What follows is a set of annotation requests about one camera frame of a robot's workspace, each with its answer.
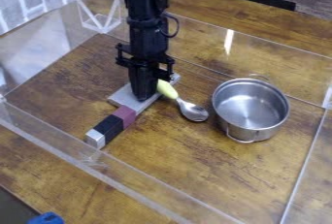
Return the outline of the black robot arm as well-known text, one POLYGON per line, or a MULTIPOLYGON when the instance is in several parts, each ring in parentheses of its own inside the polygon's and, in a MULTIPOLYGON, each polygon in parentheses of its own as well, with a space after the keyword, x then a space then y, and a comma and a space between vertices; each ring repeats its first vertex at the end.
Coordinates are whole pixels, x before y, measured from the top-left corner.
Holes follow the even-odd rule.
POLYGON ((124 0, 128 11, 130 44, 118 44, 116 64, 128 69, 132 93, 139 101, 156 91, 159 80, 168 81, 174 59, 166 54, 168 21, 164 9, 167 0, 124 0))

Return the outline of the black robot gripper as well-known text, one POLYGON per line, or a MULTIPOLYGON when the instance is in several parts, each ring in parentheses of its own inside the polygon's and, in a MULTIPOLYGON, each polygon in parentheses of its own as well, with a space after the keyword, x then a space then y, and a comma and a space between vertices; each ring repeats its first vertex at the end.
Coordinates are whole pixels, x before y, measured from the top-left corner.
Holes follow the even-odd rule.
POLYGON ((168 21, 166 18, 135 21, 127 19, 130 26, 130 44, 115 46, 116 64, 128 68, 128 77, 135 97, 144 101, 156 91, 156 78, 170 78, 174 59, 166 54, 168 39, 168 21))

